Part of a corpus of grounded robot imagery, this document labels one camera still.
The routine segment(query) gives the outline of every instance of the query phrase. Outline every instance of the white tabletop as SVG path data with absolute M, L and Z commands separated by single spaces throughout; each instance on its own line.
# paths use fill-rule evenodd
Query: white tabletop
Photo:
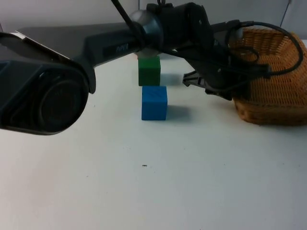
M 130 55 L 96 68 L 97 91 L 70 129 L 0 131 L 0 228 L 306 229 L 307 127 L 246 123 L 232 102 L 182 85 L 189 71 L 162 57 L 164 122 L 141 121 Z

